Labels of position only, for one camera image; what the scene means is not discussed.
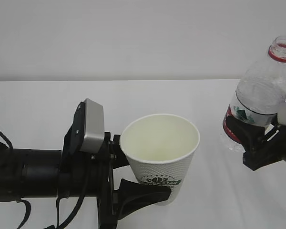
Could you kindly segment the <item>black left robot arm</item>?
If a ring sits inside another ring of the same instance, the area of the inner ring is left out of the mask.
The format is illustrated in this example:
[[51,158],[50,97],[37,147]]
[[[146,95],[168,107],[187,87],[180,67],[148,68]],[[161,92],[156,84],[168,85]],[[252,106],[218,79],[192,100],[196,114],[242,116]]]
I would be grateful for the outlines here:
[[16,149],[7,137],[0,142],[0,202],[21,202],[23,222],[31,214],[30,198],[76,197],[77,203],[64,222],[67,227],[85,197],[96,197],[98,227],[114,229],[117,222],[148,205],[166,201],[171,189],[122,179],[114,188],[113,171],[127,166],[119,135],[104,129],[102,105],[86,99],[76,108],[64,137],[62,150]]

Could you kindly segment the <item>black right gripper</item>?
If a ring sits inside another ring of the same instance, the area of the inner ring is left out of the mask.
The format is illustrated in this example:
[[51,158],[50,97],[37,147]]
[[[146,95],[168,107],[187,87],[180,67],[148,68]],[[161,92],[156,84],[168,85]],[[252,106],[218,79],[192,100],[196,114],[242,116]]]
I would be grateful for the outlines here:
[[267,134],[265,130],[265,127],[247,124],[232,115],[224,120],[224,132],[244,147],[243,164],[253,171],[286,162],[286,126],[276,124]]

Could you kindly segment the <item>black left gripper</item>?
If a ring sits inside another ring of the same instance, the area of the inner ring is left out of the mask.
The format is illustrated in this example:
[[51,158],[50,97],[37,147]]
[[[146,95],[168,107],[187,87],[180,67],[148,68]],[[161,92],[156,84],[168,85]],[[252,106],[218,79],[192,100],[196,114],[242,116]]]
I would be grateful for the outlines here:
[[77,196],[78,200],[58,228],[66,228],[75,218],[86,197],[96,197],[98,227],[114,229],[118,220],[146,206],[168,200],[167,186],[145,185],[122,179],[114,189],[113,169],[129,166],[120,147],[120,135],[104,132],[104,141],[97,154],[81,151],[84,133],[85,103],[80,102],[73,122],[64,137],[59,168],[58,200]]

